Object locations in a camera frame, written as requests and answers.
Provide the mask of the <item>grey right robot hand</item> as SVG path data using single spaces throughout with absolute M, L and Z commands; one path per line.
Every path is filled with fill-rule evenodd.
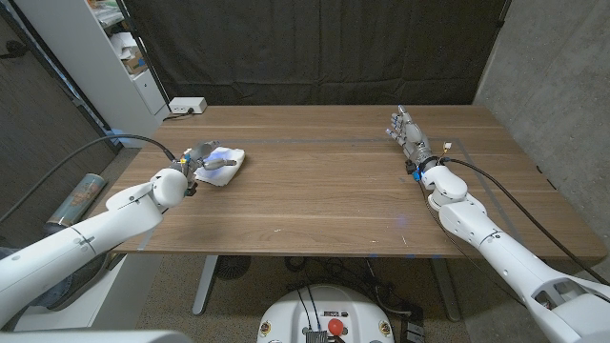
M 391 115 L 391 128 L 386 133 L 400 145 L 404 155 L 420 172 L 425 173 L 437 164 L 427 135 L 403 105 L 398 105 L 397 113 Z

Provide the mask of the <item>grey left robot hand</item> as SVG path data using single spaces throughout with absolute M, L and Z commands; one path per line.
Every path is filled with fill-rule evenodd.
M 192 183 L 195 180 L 195 172 L 203 168 L 205 171 L 214 171 L 224 167 L 237 165 L 237 161 L 225 157 L 210 158 L 210 155 L 220 147 L 218 141 L 199 142 L 192 148 L 184 151 L 179 159 L 171 163 L 171 168 L 183 173 L 187 180 Z

